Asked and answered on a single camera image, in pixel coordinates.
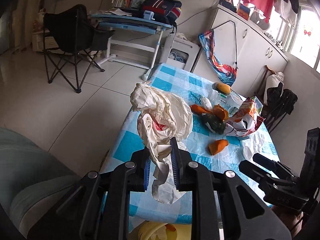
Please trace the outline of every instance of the blue desk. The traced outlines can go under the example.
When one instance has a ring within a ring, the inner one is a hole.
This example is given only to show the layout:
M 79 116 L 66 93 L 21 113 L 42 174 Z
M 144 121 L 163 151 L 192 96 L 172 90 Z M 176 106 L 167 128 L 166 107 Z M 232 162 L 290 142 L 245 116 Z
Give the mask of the blue desk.
M 136 67 L 144 68 L 147 69 L 148 71 L 143 75 L 143 80 L 147 80 L 151 69 L 153 68 L 156 60 L 156 56 L 159 50 L 159 45 L 160 41 L 163 35 L 163 32 L 167 29 L 173 28 L 172 25 L 164 24 L 161 22 L 156 22 L 153 20 L 146 20 L 142 18 L 137 18 L 137 17 L 129 17 L 129 16 L 119 16 L 119 15 L 113 15 L 113 14 L 94 14 L 94 15 L 89 15 L 91 18 L 95 18 L 99 21 L 100 26 L 103 27 L 108 27 L 110 30 L 114 28 L 118 29 L 125 29 L 125 30 L 131 30 L 131 31 L 137 31 L 137 32 L 144 32 L 144 33 L 149 33 L 149 34 L 156 34 L 157 32 L 160 32 L 159 39 L 156 43 L 155 47 L 148 47 L 132 42 L 127 42 L 127 41 L 117 41 L 109 38 L 108 40 L 108 48 L 106 52 L 106 58 L 103 60 L 99 61 L 98 64 L 101 65 L 102 63 L 106 61 L 117 61 L 121 63 L 125 63 L 128 65 L 133 65 Z M 128 46 L 136 49 L 142 49 L 146 51 L 153 52 L 153 58 L 152 58 L 152 63 L 151 66 L 145 66 L 141 65 L 138 63 L 126 61 L 123 59 L 119 58 L 110 58 L 110 47 L 111 44 L 117 44 L 117 45 L 122 45 L 122 46 Z

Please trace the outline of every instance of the orange packaging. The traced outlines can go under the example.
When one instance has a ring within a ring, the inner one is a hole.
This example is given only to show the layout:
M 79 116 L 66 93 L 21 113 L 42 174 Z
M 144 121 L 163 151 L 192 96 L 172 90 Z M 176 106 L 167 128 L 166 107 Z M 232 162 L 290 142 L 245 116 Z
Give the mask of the orange packaging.
M 229 119 L 231 119 L 234 122 L 240 122 L 246 114 L 249 114 L 252 117 L 252 119 L 257 120 L 256 104 L 250 98 L 247 98 L 240 106 L 239 111 L 236 112 Z

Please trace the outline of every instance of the folding chair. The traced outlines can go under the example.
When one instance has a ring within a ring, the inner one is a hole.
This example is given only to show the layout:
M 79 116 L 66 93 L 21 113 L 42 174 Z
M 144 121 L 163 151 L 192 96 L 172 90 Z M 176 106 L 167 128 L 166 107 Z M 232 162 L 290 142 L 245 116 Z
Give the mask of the folding chair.
M 113 33 L 114 31 L 94 28 L 87 18 L 87 9 L 82 4 L 78 4 L 60 14 L 46 13 L 44 15 L 43 52 L 48 83 L 52 83 L 53 79 L 60 73 L 77 93 L 81 93 L 82 84 L 92 65 L 101 72 L 105 71 L 95 62 L 95 58 L 99 51 L 107 49 L 108 39 Z M 59 47 L 47 49 L 45 47 L 45 37 L 47 36 L 53 36 Z M 58 54 L 60 58 L 58 64 L 56 64 L 50 56 L 51 54 L 57 55 L 53 53 L 53 51 L 57 49 L 63 51 L 63 54 Z M 80 54 L 80 51 L 84 51 L 86 56 Z M 93 56 L 90 55 L 92 51 L 96 51 Z M 55 66 L 55 70 L 50 77 L 47 57 Z M 79 84 L 77 65 L 82 60 L 87 61 L 89 66 Z M 75 87 L 61 71 L 67 63 L 75 66 L 77 87 Z

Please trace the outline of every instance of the power cord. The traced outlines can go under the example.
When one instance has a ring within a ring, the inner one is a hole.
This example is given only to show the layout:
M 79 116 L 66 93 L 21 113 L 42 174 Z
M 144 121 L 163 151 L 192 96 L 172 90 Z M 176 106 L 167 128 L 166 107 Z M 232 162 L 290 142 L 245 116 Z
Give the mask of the power cord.
M 179 25 L 181 25 L 181 24 L 185 23 L 186 21 L 190 20 L 193 16 L 196 16 L 196 15 L 197 15 L 197 14 L 199 14 L 199 13 L 202 13 L 202 12 L 204 12 L 204 11 L 206 11 L 206 10 L 209 10 L 210 8 L 212 8 L 212 6 L 211 6 L 211 7 L 209 7 L 209 8 L 207 8 L 207 9 L 202 10 L 201 12 L 197 12 L 197 13 L 195 13 L 194 15 L 190 16 L 188 19 L 186 19 L 186 20 L 185 20 L 185 21 L 183 21 L 182 23 L 179 23 L 179 24 L 177 25 L 177 27 L 178 27 Z M 128 40 L 128 41 L 126 41 L 126 42 L 134 41 L 134 40 L 138 40 L 138 39 L 144 39 L 144 38 L 147 38 L 147 37 L 149 37 L 149 36 L 151 36 L 151 35 L 153 35 L 153 34 L 149 34 L 149 35 L 147 35 L 147 36 L 145 36 L 145 37 L 134 38 L 134 39 Z

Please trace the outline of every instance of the wall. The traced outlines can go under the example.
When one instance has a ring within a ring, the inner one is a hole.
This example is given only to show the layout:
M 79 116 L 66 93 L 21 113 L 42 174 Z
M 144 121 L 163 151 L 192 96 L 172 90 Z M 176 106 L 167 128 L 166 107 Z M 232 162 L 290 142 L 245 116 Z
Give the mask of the wall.
M 182 13 L 177 20 L 177 24 L 182 23 L 184 20 L 188 19 L 193 14 L 196 14 L 202 10 L 209 8 L 216 0 L 180 0 L 182 2 Z M 65 11 L 72 6 L 82 3 L 87 7 L 87 11 L 90 12 L 96 11 L 98 9 L 109 9 L 111 7 L 111 0 L 45 0 L 45 7 L 48 12 L 60 13 Z M 197 39 L 199 33 L 206 30 L 209 22 L 212 20 L 211 10 L 207 10 L 203 13 L 199 13 L 195 17 L 188 20 L 186 23 L 178 27 L 178 32 L 184 33 L 190 39 Z M 171 31 L 166 31 L 164 36 L 168 35 Z M 114 35 L 114 39 L 128 41 L 130 39 L 146 37 L 147 33 L 137 33 L 130 32 L 125 30 L 117 31 Z M 154 46 L 156 40 L 158 39 L 157 35 L 152 35 L 147 38 L 135 40 L 135 43 L 139 43 L 145 46 Z M 134 48 L 123 47 L 123 46 L 113 46 L 113 49 L 119 51 L 126 51 L 127 57 L 134 57 L 130 55 L 139 54 L 144 56 L 142 61 L 149 61 L 151 57 L 151 52 L 137 50 Z
M 284 70 L 284 88 L 298 96 L 291 115 L 287 115 L 271 133 L 280 161 L 300 174 L 304 161 L 307 132 L 320 127 L 320 74 L 295 56 L 289 58 Z

